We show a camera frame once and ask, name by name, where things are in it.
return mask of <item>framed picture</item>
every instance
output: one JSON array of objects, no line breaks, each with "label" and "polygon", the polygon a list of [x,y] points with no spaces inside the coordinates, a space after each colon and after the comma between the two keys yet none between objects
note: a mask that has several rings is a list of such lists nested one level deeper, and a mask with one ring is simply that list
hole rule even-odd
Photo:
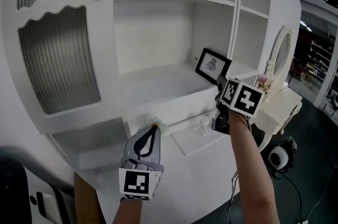
[{"label": "framed picture", "polygon": [[231,60],[204,48],[199,63],[197,64],[196,72],[212,84],[217,85],[219,74],[225,77],[230,65]]}]

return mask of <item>black cable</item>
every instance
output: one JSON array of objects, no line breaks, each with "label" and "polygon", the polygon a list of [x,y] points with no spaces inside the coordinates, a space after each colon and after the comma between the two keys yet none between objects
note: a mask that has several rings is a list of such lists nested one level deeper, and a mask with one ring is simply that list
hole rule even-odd
[{"label": "black cable", "polygon": [[326,185],[325,185],[325,188],[324,188],[324,191],[323,191],[323,194],[322,194],[321,198],[319,199],[319,201],[318,201],[315,205],[312,206],[311,211],[310,211],[310,213],[307,215],[306,220],[309,219],[310,214],[312,213],[313,209],[315,209],[315,207],[316,207],[318,204],[320,204],[320,202],[322,201],[323,196],[324,196],[324,194],[325,194],[325,191],[326,191],[326,189],[327,189],[328,183],[329,183],[330,178],[331,178],[331,176],[332,176],[332,173],[333,173],[333,171],[334,171],[334,165],[335,165],[336,163],[337,163],[337,161],[334,162],[334,164],[333,164],[332,171],[331,171],[331,173],[330,173],[330,176],[329,176],[328,179],[327,179],[327,182],[326,182]]},{"label": "black cable", "polygon": [[285,179],[287,179],[293,186],[294,188],[296,189],[297,191],[297,194],[298,194],[298,197],[299,197],[299,205],[301,207],[301,211],[300,211],[300,217],[301,217],[301,223],[303,223],[303,217],[302,217],[302,197],[301,197],[301,193],[299,192],[298,188],[296,187],[296,185],[283,173],[283,172],[279,172]]},{"label": "black cable", "polygon": [[231,191],[231,198],[230,198],[230,202],[228,205],[228,223],[231,224],[230,221],[230,208],[231,208],[231,204],[233,201],[233,196],[234,196],[234,192],[236,190],[236,183],[237,183],[237,179],[238,179],[238,172],[236,171],[236,173],[234,174],[234,176],[231,179],[231,187],[232,187],[232,191]]},{"label": "black cable", "polygon": [[[249,131],[252,133],[249,117],[245,116],[245,115],[243,115],[241,113],[239,113],[239,114],[244,118],[244,120],[246,121],[247,126],[249,128]],[[236,190],[237,179],[238,179],[238,171],[235,172],[235,174],[233,175],[233,177],[231,179],[232,193],[231,193],[231,199],[230,199],[230,202],[229,202],[229,205],[228,205],[228,223],[229,224],[231,224],[231,221],[230,221],[230,208],[231,208],[231,204],[232,204],[232,201],[233,201],[234,192]]]},{"label": "black cable", "polygon": [[250,130],[250,132],[252,132],[252,130],[251,130],[251,125],[250,125],[250,121],[249,121],[249,117],[247,117],[247,116],[245,116],[245,115],[243,115],[243,114],[241,114],[241,113],[239,113],[243,118],[244,118],[244,120],[247,122],[247,126],[248,126],[248,128],[249,128],[249,130]]}]

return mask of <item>hand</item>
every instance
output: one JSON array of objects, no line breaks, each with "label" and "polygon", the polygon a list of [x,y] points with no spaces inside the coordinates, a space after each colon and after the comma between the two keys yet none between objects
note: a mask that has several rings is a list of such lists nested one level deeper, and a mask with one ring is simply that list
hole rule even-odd
[{"label": "hand", "polygon": [[247,122],[245,121],[244,117],[240,115],[238,112],[231,110],[228,108],[229,118],[228,118],[228,124],[230,126],[235,126],[237,124],[245,124],[247,125]]}]

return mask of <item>wooden surface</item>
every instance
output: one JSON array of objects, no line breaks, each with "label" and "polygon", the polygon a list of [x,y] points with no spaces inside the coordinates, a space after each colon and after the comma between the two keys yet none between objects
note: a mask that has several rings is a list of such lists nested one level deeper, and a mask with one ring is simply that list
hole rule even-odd
[{"label": "wooden surface", "polygon": [[95,189],[76,173],[74,195],[78,224],[105,224]]}]

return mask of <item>forearm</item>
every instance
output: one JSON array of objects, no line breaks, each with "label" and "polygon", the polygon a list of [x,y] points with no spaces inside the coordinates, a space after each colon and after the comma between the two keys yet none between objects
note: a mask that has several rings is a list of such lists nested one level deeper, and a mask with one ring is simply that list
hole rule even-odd
[{"label": "forearm", "polygon": [[112,224],[139,224],[142,201],[123,200]]},{"label": "forearm", "polygon": [[246,211],[245,216],[252,217],[252,212],[257,214],[262,210],[265,212],[262,218],[268,217],[270,223],[276,223],[272,221],[276,217],[278,220],[274,187],[256,142],[241,115],[229,111],[229,116],[231,143],[238,170],[241,202],[243,210]]}]

